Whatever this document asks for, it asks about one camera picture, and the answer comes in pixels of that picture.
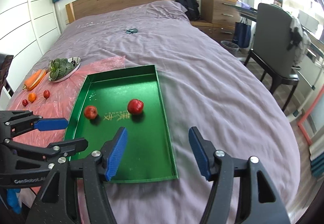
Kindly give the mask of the blue gloved left hand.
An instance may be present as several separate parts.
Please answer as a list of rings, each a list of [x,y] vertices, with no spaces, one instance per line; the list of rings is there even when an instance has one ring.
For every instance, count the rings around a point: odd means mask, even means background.
[[[22,211],[21,200],[19,199],[21,189],[7,189],[7,203],[16,214]]]

